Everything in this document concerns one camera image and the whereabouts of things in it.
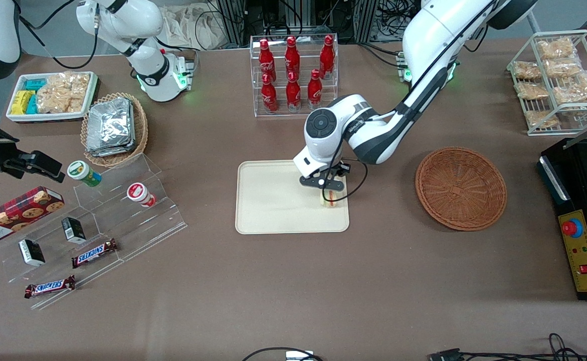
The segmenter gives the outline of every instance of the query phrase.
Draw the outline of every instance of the foil wrapped food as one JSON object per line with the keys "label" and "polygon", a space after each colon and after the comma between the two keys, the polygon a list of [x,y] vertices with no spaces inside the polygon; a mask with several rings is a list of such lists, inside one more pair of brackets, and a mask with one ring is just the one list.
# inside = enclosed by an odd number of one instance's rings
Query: foil wrapped food
{"label": "foil wrapped food", "polygon": [[105,157],[135,149],[133,104],[122,97],[97,103],[89,111],[86,151]]}

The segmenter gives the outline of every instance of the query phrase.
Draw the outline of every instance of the yellow control panel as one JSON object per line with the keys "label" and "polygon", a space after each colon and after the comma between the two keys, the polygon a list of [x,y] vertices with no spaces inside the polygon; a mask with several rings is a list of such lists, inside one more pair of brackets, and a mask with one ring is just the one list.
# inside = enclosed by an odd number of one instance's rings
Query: yellow control panel
{"label": "yellow control panel", "polygon": [[558,217],[565,251],[578,292],[587,292],[587,226],[582,210]]}

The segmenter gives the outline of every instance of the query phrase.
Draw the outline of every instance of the small black box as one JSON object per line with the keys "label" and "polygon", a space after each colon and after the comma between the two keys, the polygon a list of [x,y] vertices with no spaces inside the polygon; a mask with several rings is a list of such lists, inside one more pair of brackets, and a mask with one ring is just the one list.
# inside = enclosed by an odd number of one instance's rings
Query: small black box
{"label": "small black box", "polygon": [[82,224],[76,219],[66,217],[62,219],[62,228],[66,234],[66,240],[75,244],[82,244],[86,242],[86,236],[82,229]]}
{"label": "small black box", "polygon": [[46,262],[39,244],[31,240],[19,241],[19,249],[21,250],[21,256],[24,258],[24,262],[28,265],[39,267]]}

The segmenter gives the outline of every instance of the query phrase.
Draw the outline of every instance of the red box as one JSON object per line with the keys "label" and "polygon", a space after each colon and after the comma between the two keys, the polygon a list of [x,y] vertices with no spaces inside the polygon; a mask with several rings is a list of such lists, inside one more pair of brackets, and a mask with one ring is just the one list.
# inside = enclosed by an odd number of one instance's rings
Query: red box
{"label": "red box", "polygon": [[0,239],[64,207],[64,198],[39,186],[0,206]]}

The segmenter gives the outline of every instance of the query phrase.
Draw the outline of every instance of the brown wicker basket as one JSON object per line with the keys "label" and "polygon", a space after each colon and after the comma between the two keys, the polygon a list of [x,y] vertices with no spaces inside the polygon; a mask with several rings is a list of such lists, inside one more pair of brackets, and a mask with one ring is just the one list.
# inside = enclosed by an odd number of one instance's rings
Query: brown wicker basket
{"label": "brown wicker basket", "polygon": [[416,192],[431,217],[458,231],[488,228],[507,204],[498,169],[467,148],[441,148],[425,157],[416,172]]}
{"label": "brown wicker basket", "polygon": [[[146,121],[146,113],[144,113],[144,109],[142,109],[142,105],[139,103],[139,100],[135,99],[135,97],[131,94],[116,92],[115,94],[108,94],[107,96],[99,98],[95,103],[111,101],[119,96],[122,98],[127,98],[133,103],[133,118],[135,121],[135,139],[137,139],[137,147],[135,150],[128,151],[127,153],[107,155],[106,157],[94,157],[85,151],[84,156],[92,164],[104,167],[113,167],[119,163],[129,160],[130,158],[135,157],[140,153],[143,153],[144,149],[146,148],[146,142],[148,141],[148,123]],[[84,119],[82,120],[82,133],[80,134],[84,148],[86,147],[86,138],[88,135],[88,119],[89,114],[84,114]]]}

